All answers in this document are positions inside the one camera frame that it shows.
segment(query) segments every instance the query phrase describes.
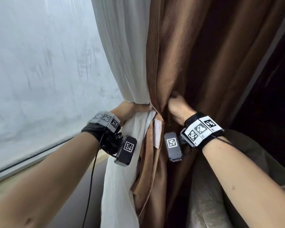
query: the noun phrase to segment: window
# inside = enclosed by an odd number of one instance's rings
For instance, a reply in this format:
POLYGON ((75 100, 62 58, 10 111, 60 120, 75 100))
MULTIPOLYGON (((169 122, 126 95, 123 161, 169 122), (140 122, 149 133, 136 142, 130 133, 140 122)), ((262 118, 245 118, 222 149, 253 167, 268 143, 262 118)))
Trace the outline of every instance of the window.
POLYGON ((0 170, 122 100, 91 0, 0 0, 0 170))

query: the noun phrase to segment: curtain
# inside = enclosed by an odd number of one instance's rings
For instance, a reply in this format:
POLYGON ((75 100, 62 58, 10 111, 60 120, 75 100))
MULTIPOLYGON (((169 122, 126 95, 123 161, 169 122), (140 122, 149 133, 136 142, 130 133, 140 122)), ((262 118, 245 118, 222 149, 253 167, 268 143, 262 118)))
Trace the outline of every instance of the curtain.
MULTIPOLYGON (((120 92, 128 102, 149 104, 146 81, 146 43, 150 0, 92 0, 101 43, 120 92)), ((101 203, 101 227, 138 228, 133 193, 142 141, 155 115, 136 113, 122 128, 122 134, 137 139, 129 166, 108 160, 101 203)))
POLYGON ((157 115, 141 149, 132 187, 142 227, 163 227, 195 155, 167 165, 160 136, 179 131, 166 104, 172 90, 226 125, 285 15, 285 0, 151 0, 146 72, 157 115))

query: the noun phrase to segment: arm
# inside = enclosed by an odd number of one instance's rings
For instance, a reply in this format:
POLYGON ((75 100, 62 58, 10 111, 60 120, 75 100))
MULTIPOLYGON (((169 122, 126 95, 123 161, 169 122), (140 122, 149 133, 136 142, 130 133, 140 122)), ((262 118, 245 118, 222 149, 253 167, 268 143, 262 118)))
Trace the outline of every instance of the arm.
MULTIPOLYGON (((121 126, 146 105, 122 102, 111 112, 121 126)), ((0 228, 44 227, 72 194, 98 151, 97 139, 83 132, 49 155, 0 201, 0 228)))
MULTIPOLYGON (((196 113, 180 96, 171 98, 168 106, 181 125, 196 113)), ((218 139, 210 141, 203 154, 249 227, 285 227, 285 191, 253 161, 218 139)))

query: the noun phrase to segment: white curtain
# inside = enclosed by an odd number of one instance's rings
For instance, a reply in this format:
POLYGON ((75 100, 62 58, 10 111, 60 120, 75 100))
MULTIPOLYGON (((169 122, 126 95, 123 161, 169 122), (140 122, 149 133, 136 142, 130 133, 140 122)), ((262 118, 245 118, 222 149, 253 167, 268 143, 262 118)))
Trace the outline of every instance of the white curtain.
MULTIPOLYGON (((146 80, 146 43, 150 0, 92 0, 97 27, 111 71, 128 102, 149 104, 146 80)), ((101 227, 138 228, 133 194, 141 144, 154 112, 137 113, 122 129, 137 139, 129 166, 109 158, 101 204, 101 227)))

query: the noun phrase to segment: brown curtain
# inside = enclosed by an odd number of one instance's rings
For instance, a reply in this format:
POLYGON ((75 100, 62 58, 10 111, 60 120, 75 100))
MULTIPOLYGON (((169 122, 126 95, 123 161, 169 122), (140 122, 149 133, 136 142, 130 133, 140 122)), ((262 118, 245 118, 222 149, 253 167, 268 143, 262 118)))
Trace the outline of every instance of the brown curtain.
MULTIPOLYGON (((172 90, 186 89, 191 106, 224 125, 284 15, 285 0, 151 0, 147 80, 161 135, 180 129, 165 109, 172 90)), ((161 228, 195 152, 167 170, 165 145, 155 148, 153 134, 154 121, 132 191, 141 226, 161 228)))

